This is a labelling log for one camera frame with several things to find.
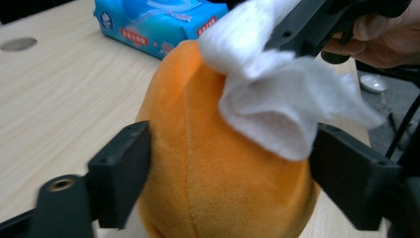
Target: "finger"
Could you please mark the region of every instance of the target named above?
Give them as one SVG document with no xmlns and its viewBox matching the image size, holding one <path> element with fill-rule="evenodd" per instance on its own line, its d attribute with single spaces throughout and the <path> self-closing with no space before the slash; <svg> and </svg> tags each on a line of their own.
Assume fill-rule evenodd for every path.
<svg viewBox="0 0 420 238">
<path fill-rule="evenodd" d="M 401 27 L 404 15 L 397 18 L 385 18 L 377 13 L 359 17 L 353 27 L 355 38 L 360 41 L 371 41 L 380 38 L 383 34 Z"/>
<path fill-rule="evenodd" d="M 331 39 L 330 42 L 324 47 L 324 51 L 335 53 L 339 55 L 355 55 L 364 51 L 366 44 L 357 40 L 350 40 L 347 44 L 341 45 L 340 40 Z"/>
</svg>

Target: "metal screw hole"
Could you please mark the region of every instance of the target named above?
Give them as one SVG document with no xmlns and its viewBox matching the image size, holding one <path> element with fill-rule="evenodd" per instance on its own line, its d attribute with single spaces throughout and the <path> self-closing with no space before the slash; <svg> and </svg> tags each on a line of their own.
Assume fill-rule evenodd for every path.
<svg viewBox="0 0 420 238">
<path fill-rule="evenodd" d="M 74 185 L 74 179 L 71 178 L 63 178 L 53 182 L 50 185 L 49 191 L 61 191 L 68 189 L 69 187 Z"/>
</svg>

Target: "red label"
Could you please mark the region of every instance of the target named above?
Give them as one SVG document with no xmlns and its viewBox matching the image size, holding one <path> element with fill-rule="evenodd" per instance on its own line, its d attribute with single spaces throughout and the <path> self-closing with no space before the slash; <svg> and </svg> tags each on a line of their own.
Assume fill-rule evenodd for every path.
<svg viewBox="0 0 420 238">
<path fill-rule="evenodd" d="M 137 46 L 146 46 L 149 43 L 149 39 L 147 39 L 144 36 L 139 35 L 139 33 L 134 31 L 133 29 L 120 28 L 120 33 L 121 33 L 121 36 L 133 42 Z"/>
<path fill-rule="evenodd" d="M 216 23 L 216 16 L 212 17 L 206 24 L 204 24 L 202 27 L 200 27 L 197 30 L 197 35 L 200 36 L 203 34 L 205 30 L 207 30 L 209 27 L 213 26 Z"/>
</svg>

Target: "tissue paper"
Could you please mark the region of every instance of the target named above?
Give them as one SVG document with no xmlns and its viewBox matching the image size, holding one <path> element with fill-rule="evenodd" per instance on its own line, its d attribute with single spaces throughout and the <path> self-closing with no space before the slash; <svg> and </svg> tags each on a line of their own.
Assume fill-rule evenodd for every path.
<svg viewBox="0 0 420 238">
<path fill-rule="evenodd" d="M 294 52 L 264 51 L 274 28 L 298 0 L 250 0 L 199 39 L 204 61 L 227 75 L 223 118 L 263 148 L 291 160 L 307 158 L 322 119 L 341 116 L 369 128 L 382 118 L 355 96 L 348 76 Z"/>
</svg>

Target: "floor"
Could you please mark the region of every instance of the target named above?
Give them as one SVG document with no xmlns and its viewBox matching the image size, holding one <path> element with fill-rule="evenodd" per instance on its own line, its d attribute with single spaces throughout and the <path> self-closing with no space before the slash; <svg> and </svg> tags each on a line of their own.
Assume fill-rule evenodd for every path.
<svg viewBox="0 0 420 238">
<path fill-rule="evenodd" d="M 368 73 L 370 72 L 359 71 L 359 76 Z M 411 103 L 419 95 L 420 89 L 409 81 L 399 80 L 383 75 L 379 76 L 386 82 L 388 89 L 383 93 L 383 95 L 362 90 L 362 97 L 367 104 L 384 117 L 387 117 L 389 112 L 392 112 L 396 121 L 399 121 L 400 123 Z M 418 125 L 419 119 L 420 110 L 415 114 L 411 126 L 408 129 L 408 133 L 406 133 L 402 138 L 401 146 L 399 146 L 399 149 L 394 152 L 392 156 L 394 161 L 401 156 L 403 147 L 409 141 L 409 135 Z M 386 122 L 380 127 L 369 130 L 369 137 L 371 147 L 385 155 L 394 137 L 394 128 L 391 126 L 391 123 L 386 120 Z"/>
</svg>

